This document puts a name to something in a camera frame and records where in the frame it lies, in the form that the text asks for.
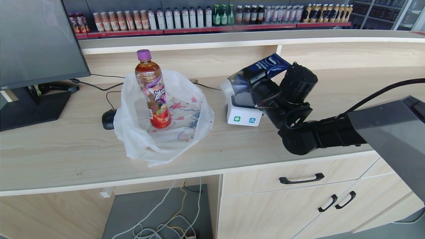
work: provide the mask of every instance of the black drawer handle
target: black drawer handle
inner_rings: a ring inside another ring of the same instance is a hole
[[[287,177],[280,177],[280,178],[279,178],[279,181],[280,181],[282,184],[296,184],[296,183],[305,183],[305,182],[315,182],[315,181],[320,181],[320,180],[322,180],[322,179],[324,179],[324,178],[325,178],[325,175],[323,175],[323,173],[315,174],[315,176],[316,176],[316,178],[315,178],[315,179],[312,179],[312,180],[295,181],[295,182],[289,181]]]
[[[322,212],[328,210],[328,208],[330,208],[338,200],[338,197],[335,194],[332,195],[331,197],[332,197],[332,203],[325,209],[323,209],[322,207],[318,208],[319,212],[322,213]]]
[[[340,206],[339,204],[336,204],[335,208],[336,208],[336,209],[341,209],[341,208],[345,207],[347,204],[349,204],[351,201],[353,201],[353,199],[356,197],[356,192],[351,191],[351,192],[350,192],[350,195],[351,195],[351,198],[350,198],[350,200],[348,200],[348,202],[346,202],[346,203],[345,203],[344,205],[342,205],[342,206]]]

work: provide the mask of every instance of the computer mouse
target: computer mouse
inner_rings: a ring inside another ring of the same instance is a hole
[[[113,129],[113,118],[115,117],[116,109],[108,110],[102,115],[102,124],[104,129]]]

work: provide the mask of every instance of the drawer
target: drawer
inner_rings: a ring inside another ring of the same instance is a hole
[[[373,164],[372,167],[367,170],[367,172],[362,176],[362,178],[391,173],[395,173],[395,171],[390,167],[390,165],[388,165],[387,162],[385,162],[383,158],[379,158],[378,161],[376,161],[376,163]]]
[[[223,196],[358,179],[378,158],[376,152],[368,152],[361,153],[361,156],[306,159],[273,164],[270,168],[227,173],[223,176]],[[280,181],[282,177],[294,183],[283,184]],[[316,181],[301,182],[312,179]]]

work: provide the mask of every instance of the purple bottle cap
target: purple bottle cap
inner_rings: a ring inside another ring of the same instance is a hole
[[[137,51],[137,58],[139,60],[150,60],[150,59],[152,59],[152,56],[151,56],[149,50],[143,49],[143,50],[138,50]]]

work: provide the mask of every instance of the yellow cable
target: yellow cable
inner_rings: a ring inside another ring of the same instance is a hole
[[[185,182],[186,182],[186,179],[184,179],[184,181],[181,183],[181,186],[180,186],[180,190],[182,192],[184,192],[183,201],[181,202],[181,208],[180,208],[180,210],[174,216],[171,217],[171,219],[173,219],[175,216],[177,216],[183,210],[184,200],[186,199],[186,195],[187,195],[187,192],[185,190],[183,190],[183,185],[184,185]],[[168,228],[177,228],[177,229],[180,229],[181,233],[183,233],[183,235],[184,235],[184,238],[187,239],[186,234],[184,233],[183,229],[181,229],[179,227],[169,227],[168,225],[167,225],[167,227]]]

